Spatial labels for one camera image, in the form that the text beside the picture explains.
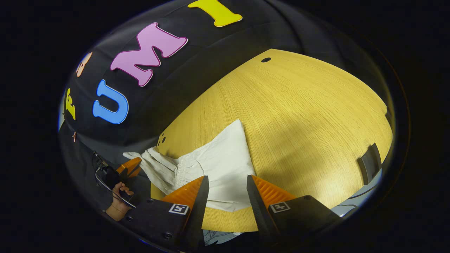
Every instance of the white cloth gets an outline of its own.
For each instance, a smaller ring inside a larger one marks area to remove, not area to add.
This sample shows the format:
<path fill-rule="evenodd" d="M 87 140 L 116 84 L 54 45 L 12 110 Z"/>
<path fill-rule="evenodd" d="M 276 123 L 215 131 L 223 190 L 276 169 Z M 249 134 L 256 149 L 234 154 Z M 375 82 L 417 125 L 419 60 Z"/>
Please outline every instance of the white cloth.
<path fill-rule="evenodd" d="M 227 126 L 210 143 L 173 159 L 149 148 L 142 155 L 123 156 L 142 159 L 140 167 L 150 181 L 165 194 L 203 175 L 209 177 L 206 206 L 228 212 L 250 207 L 247 175 L 254 175 L 244 128 L 240 120 Z"/>

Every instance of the wrinkled cloth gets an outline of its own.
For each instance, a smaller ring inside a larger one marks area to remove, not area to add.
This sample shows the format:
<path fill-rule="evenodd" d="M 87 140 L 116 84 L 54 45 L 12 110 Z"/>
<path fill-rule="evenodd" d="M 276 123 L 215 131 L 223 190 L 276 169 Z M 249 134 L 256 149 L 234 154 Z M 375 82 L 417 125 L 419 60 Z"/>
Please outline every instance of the wrinkled cloth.
<path fill-rule="evenodd" d="M 126 152 L 123 156 L 141 158 L 140 167 L 165 194 L 208 175 L 207 207 L 228 212 L 250 207 L 247 175 L 255 172 L 240 120 L 228 125 L 211 142 L 178 159 L 158 153 L 155 147 L 143 154 Z"/>

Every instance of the wooden table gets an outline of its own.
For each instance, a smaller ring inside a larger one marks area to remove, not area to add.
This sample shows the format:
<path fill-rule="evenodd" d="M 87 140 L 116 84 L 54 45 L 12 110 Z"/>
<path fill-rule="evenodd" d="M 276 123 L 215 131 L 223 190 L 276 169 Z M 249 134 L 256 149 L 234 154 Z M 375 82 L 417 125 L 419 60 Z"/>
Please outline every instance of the wooden table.
<path fill-rule="evenodd" d="M 240 119 L 258 177 L 332 208 L 363 186 L 356 160 L 371 144 L 385 159 L 392 142 L 386 109 L 351 74 L 308 56 L 270 49 L 199 96 L 160 135 L 158 149 L 178 158 Z M 152 198 L 164 196 L 153 184 L 151 191 Z M 251 207 L 236 212 L 206 208 L 202 228 L 257 231 Z"/>

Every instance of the blue letter u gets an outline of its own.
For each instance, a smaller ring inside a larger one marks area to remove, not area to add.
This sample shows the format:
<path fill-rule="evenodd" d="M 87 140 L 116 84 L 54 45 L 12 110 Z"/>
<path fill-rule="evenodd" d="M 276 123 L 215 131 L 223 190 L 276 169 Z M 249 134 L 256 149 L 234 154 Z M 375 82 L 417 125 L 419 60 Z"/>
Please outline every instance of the blue letter u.
<path fill-rule="evenodd" d="M 112 112 L 100 105 L 100 102 L 96 100 L 92 108 L 92 113 L 95 117 L 100 117 L 113 124 L 122 123 L 126 115 L 128 114 L 128 101 L 126 97 L 117 90 L 106 86 L 106 81 L 101 80 L 97 87 L 97 96 L 105 95 L 119 104 L 119 109 L 116 112 Z"/>

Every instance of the foam letter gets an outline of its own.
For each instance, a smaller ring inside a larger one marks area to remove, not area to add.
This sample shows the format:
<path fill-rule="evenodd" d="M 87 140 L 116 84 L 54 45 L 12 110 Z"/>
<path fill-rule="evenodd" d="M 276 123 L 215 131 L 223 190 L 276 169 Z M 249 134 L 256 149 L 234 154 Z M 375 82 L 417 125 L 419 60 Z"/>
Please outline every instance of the foam letter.
<path fill-rule="evenodd" d="M 90 57 L 92 56 L 92 52 L 88 53 L 80 62 L 78 67 L 76 68 L 76 76 L 80 77 L 81 73 L 83 73 L 83 69 L 86 66 L 86 63 L 89 61 Z"/>
<path fill-rule="evenodd" d="M 217 0 L 198 0 L 188 5 L 189 8 L 198 7 L 214 19 L 214 25 L 223 27 L 242 20 L 242 16 L 232 13 Z"/>
<path fill-rule="evenodd" d="M 70 94 L 70 88 L 67 89 L 67 95 L 66 95 L 66 109 L 70 112 L 70 114 L 73 117 L 73 120 L 75 120 L 75 105 L 72 105 L 72 97 L 69 96 Z"/>
<path fill-rule="evenodd" d="M 139 50 L 120 52 L 111 63 L 111 70 L 116 68 L 123 70 L 138 80 L 140 87 L 145 86 L 152 78 L 151 69 L 142 70 L 137 65 L 159 66 L 161 62 L 153 47 L 161 51 L 164 58 L 172 56 L 180 50 L 187 42 L 186 37 L 178 38 L 160 28 L 158 23 L 151 23 L 136 36 Z"/>
<path fill-rule="evenodd" d="M 126 115 L 128 114 L 128 101 L 126 97 L 117 90 L 106 85 L 105 80 L 101 80 L 97 87 L 97 96 L 105 95 L 119 104 L 119 109 L 116 112 L 112 112 L 100 105 L 100 102 L 96 100 L 92 108 L 92 114 L 95 117 L 100 117 L 113 124 L 122 123 Z"/>

